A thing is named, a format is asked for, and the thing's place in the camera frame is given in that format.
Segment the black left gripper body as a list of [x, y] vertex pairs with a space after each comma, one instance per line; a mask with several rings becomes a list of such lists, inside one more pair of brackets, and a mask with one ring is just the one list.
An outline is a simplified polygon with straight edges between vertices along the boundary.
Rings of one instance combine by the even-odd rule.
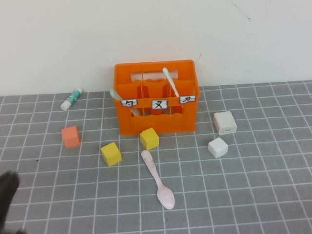
[[0, 176], [0, 233], [4, 234], [6, 217], [15, 192], [20, 185], [16, 172], [7, 171]]

